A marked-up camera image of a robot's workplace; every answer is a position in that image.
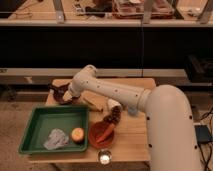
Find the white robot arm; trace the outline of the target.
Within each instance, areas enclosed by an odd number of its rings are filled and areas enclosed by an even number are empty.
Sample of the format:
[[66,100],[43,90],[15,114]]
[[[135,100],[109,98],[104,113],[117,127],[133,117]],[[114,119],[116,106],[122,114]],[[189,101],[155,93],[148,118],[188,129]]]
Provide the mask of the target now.
[[72,97],[91,91],[138,111],[148,119],[150,171],[202,171],[192,110],[186,95],[172,85],[153,90],[96,78],[97,68],[87,65],[69,84]]

